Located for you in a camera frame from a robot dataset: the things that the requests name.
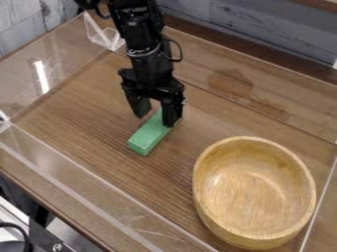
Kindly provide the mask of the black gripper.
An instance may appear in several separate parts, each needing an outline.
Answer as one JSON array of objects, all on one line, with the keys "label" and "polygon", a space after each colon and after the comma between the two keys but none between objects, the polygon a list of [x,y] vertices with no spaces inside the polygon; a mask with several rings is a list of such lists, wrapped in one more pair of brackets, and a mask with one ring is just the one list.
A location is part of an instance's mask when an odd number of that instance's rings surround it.
[{"label": "black gripper", "polygon": [[171,128],[183,116],[184,85],[174,77],[174,64],[182,58],[172,57],[170,48],[130,49],[126,52],[131,67],[122,68],[126,100],[134,115],[143,118],[151,110],[151,100],[160,102],[162,122]]}]

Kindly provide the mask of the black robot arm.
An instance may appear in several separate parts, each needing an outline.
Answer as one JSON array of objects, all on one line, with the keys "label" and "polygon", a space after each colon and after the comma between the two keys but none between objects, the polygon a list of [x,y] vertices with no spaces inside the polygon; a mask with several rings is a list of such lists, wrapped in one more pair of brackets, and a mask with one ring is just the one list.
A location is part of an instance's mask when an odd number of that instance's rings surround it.
[{"label": "black robot arm", "polygon": [[172,127],[183,117],[184,85],[174,77],[174,63],[183,60],[179,43],[164,33],[156,0],[73,0],[83,10],[111,18],[122,39],[128,69],[120,69],[122,86],[132,113],[142,118],[151,100],[162,107],[162,124]]}]

